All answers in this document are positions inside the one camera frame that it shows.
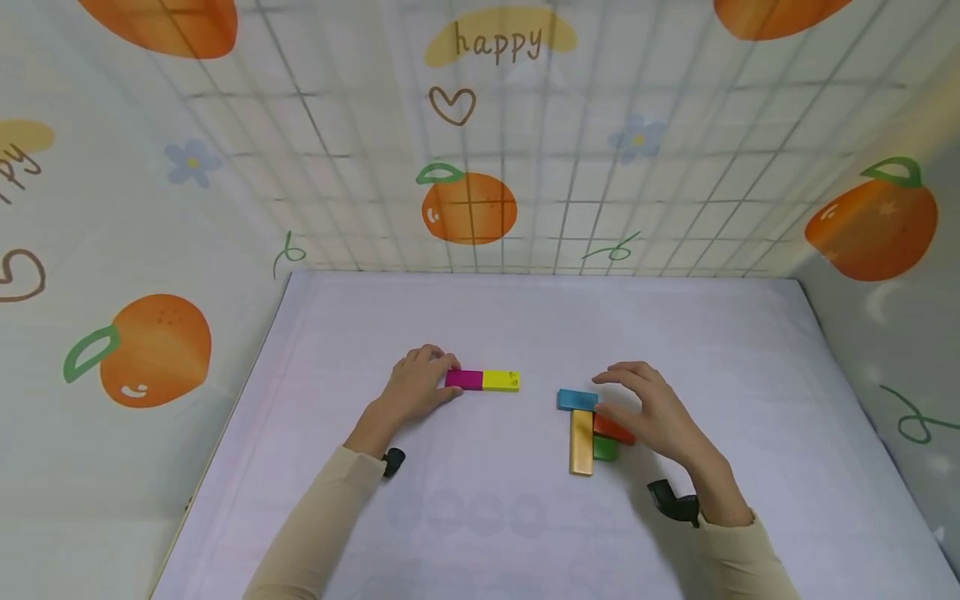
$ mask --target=pink block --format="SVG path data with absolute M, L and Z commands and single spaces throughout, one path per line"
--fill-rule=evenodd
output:
M 483 390 L 482 371 L 447 371 L 446 385 L 465 390 Z

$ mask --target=wallpaper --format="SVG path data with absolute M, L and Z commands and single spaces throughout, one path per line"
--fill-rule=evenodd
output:
M 891 134 L 958 26 L 953 0 L 0 0 L 0 538 L 35 557 L 0 595 L 145 593 L 295 269 L 946 301 L 948 167 Z M 871 338 L 835 331 L 859 369 Z M 890 373 L 857 391 L 921 460 L 947 383 Z
M 960 192 L 954 168 L 960 159 L 960 118 L 954 114 L 960 102 L 958 73 L 951 60 L 936 84 L 924 91 L 924 100 L 860 157 L 869 165 L 891 148 L 908 151 L 923 164 L 922 170 L 908 165 L 921 185 L 885 190 L 873 183 L 868 204 L 854 208 L 850 202 L 858 202 L 872 185 L 869 177 L 854 172 L 843 178 L 847 191 L 825 206 L 836 206 L 838 213 L 852 209 L 867 220 L 900 221 L 893 231 L 902 236 L 896 240 L 897 254 L 874 264 L 829 260 L 815 253 L 795 271 L 841 367 L 954 571 L 960 566 L 960 507 L 954 493 L 960 487 L 960 410 L 952 370 L 960 339 L 950 324 L 960 320 L 960 244 L 949 232 L 960 227 L 960 210 L 953 201 Z M 908 171 L 900 168 L 899 173 L 906 176 Z M 937 232 L 923 259 L 908 268 L 918 253 L 913 240 L 925 243 L 929 234 L 934 197 Z M 900 204 L 901 198 L 908 204 Z M 898 211 L 897 219 L 883 216 L 888 205 Z M 857 215 L 852 223 L 864 227 L 864 217 Z

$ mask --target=brown heart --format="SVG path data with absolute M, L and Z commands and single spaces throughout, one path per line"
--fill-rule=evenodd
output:
M 47 287 L 47 272 L 43 268 L 43 263 L 41 263 L 40 259 L 36 257 L 36 254 L 30 252 L 29 250 L 23 250 L 22 248 L 17 248 L 16 250 L 11 250 L 4 254 L 3 262 L 0 264 L 0 270 L 3 272 L 3 275 L 0 276 L 0 285 L 6 285 L 13 281 L 13 273 L 11 273 L 10 270 L 10 262 L 13 260 L 13 257 L 17 256 L 18 254 L 21 256 L 26 256 L 33 261 L 33 263 L 36 265 L 36 271 L 40 273 L 40 283 L 30 294 L 25 294 L 23 296 L 0 296 L 0 302 L 22 302 L 24 300 L 29 300 Z
M 464 118 L 460 119 L 459 121 L 454 121 L 453 119 L 448 117 L 446 113 L 440 110 L 440 107 L 437 106 L 437 98 L 435 97 L 436 94 L 440 94 L 443 97 L 444 102 L 446 102 L 446 105 L 451 108 L 453 108 L 453 105 L 457 104 L 457 101 L 460 100 L 461 96 L 463 96 L 464 94 L 467 94 L 467 96 L 470 97 L 470 108 L 467 109 L 467 114 L 465 114 Z M 467 87 L 464 87 L 463 89 L 458 89 L 457 93 L 453 94 L 453 98 L 450 98 L 449 96 L 446 95 L 446 92 L 443 91 L 442 88 L 440 88 L 438 85 L 434 85 L 433 87 L 430 88 L 430 93 L 428 94 L 428 97 L 430 98 L 430 106 L 433 107 L 433 109 L 437 112 L 437 114 L 440 115 L 440 118 L 445 120 L 450 125 L 456 125 L 457 127 L 463 127 L 466 124 L 467 120 L 470 118 L 470 116 L 473 114 L 473 109 L 477 108 L 477 95 L 473 93 L 472 89 L 469 89 Z

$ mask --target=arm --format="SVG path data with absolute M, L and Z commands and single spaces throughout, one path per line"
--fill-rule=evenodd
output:
M 322 596 L 353 525 L 383 476 L 386 463 L 380 457 L 390 440 L 405 423 L 463 393 L 460 388 L 437 389 L 450 368 L 460 368 L 456 357 L 430 345 L 410 350 L 396 363 L 383 394 L 367 407 L 283 523 L 244 600 Z
M 697 537 L 705 566 L 724 600 L 800 600 L 766 530 L 747 505 L 727 459 L 710 442 L 662 375 L 643 362 L 616 363 L 593 377 L 620 383 L 640 398 L 639 413 L 600 403 L 596 412 L 618 421 L 653 451 L 690 475 L 700 500 Z

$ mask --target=cartoon orange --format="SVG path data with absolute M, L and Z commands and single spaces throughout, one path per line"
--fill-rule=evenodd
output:
M 103 339 L 107 347 L 78 366 L 81 353 Z M 108 396 L 131 408 L 152 408 L 204 383 L 210 346 L 210 328 L 200 309 L 179 296 L 145 296 L 70 349 L 63 379 L 73 383 L 100 364 Z
M 851 0 L 713 0 L 734 37 L 763 41 L 792 36 L 827 20 Z
M 897 164 L 905 177 L 880 171 Z M 872 178 L 821 208 L 804 236 L 837 271 L 857 281 L 906 273 L 924 257 L 937 229 L 937 203 L 920 179 L 920 165 L 892 156 L 863 173 Z
M 450 175 L 427 175 L 435 170 Z M 420 211 L 426 228 L 442 240 L 468 246 L 490 244 L 516 223 L 514 194 L 495 177 L 464 173 L 445 162 L 433 162 L 423 167 L 417 183 L 433 183 Z
M 185 59 L 218 59 L 233 50 L 233 0 L 80 0 L 101 25 L 135 44 Z

